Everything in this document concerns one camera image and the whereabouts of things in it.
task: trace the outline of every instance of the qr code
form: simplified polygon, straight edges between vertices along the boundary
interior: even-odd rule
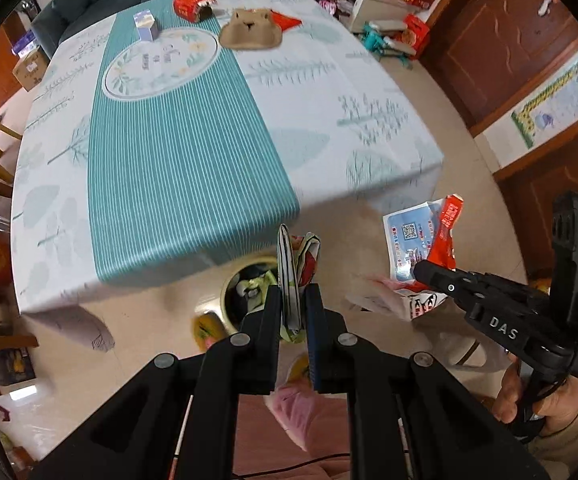
[[[405,240],[413,240],[413,238],[418,237],[416,233],[416,224],[405,224],[402,226],[402,234]]]

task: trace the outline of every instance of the tablecloth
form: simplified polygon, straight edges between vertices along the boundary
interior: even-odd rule
[[[442,153],[396,83],[313,0],[172,0],[59,46],[24,130],[12,199],[20,310],[171,282],[259,250],[349,195],[383,213],[431,198]],[[297,17],[275,49],[218,42],[237,7]],[[138,40],[134,13],[160,28]]]

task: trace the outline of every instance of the screw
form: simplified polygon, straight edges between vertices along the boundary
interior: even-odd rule
[[[344,332],[338,336],[338,342],[342,346],[354,346],[358,342],[358,338],[354,334]]]
[[[432,364],[434,364],[434,358],[427,352],[418,352],[417,354],[414,354],[413,362],[415,362],[415,364],[417,364],[418,366],[428,368]]]
[[[237,334],[232,335],[229,341],[234,346],[247,346],[249,341],[251,341],[251,338],[245,333],[238,332]]]
[[[153,364],[156,365],[156,368],[169,368],[175,362],[176,357],[172,354],[158,354],[153,359]]]

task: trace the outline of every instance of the floor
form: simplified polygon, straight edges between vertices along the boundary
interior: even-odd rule
[[[463,213],[454,228],[458,266],[525,282],[507,209],[458,113],[418,62],[412,70],[395,59],[383,60],[383,65],[445,153],[434,197],[454,192],[464,199]],[[17,94],[4,122],[24,124],[29,106],[29,96],[24,91]],[[410,324],[377,318],[378,314],[346,311],[345,295],[363,293],[362,274],[388,274],[388,257],[380,215],[356,200],[335,209],[328,211],[326,218],[301,218],[292,229],[295,233],[311,230],[322,238],[317,282],[325,305],[343,311],[351,332],[373,341],[383,351],[409,355],[428,348],[429,343],[414,333]],[[333,225],[331,218],[336,218]],[[170,351],[184,357],[197,353],[189,329],[194,311],[215,306],[223,282],[236,266],[237,262],[172,285],[86,305],[106,322],[115,337],[115,348],[108,353],[92,351],[27,321],[40,343],[32,351],[38,393],[16,402],[2,402],[12,412],[11,422],[0,424],[2,430],[32,456],[41,458],[156,354]],[[298,350],[285,352],[284,359]],[[495,394],[500,384],[499,374],[482,377],[465,372],[460,378],[482,393]]]

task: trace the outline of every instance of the sleeve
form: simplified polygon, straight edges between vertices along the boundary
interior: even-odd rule
[[[564,430],[534,439],[528,450],[543,463],[552,480],[567,478],[578,467],[578,416]]]

